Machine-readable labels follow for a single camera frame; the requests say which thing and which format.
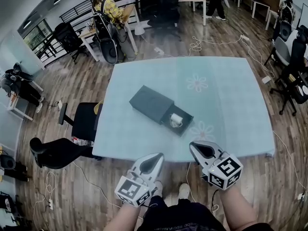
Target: white shoe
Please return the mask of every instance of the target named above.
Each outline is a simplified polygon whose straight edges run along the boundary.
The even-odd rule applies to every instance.
[[[40,112],[41,108],[43,107],[43,103],[39,103],[37,109],[35,110],[35,113]]]
[[[222,19],[222,18],[219,17],[219,16],[216,16],[216,19],[219,19],[219,20],[222,20],[222,21],[225,21],[225,20],[226,20],[226,18]]]
[[[154,196],[160,196],[163,197],[163,184],[160,181],[155,181],[155,185],[156,185],[156,191],[153,194]]]
[[[181,184],[179,189],[179,199],[188,199],[189,196],[189,185],[186,183]]]

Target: checkered tablecloth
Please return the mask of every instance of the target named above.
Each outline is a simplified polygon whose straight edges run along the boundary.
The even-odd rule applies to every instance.
[[[179,137],[129,104],[145,85],[194,116]],[[162,152],[165,160],[193,161],[189,142],[207,140],[237,157],[273,155],[269,115],[244,58],[178,57],[117,64],[107,88],[93,154],[136,160]]]

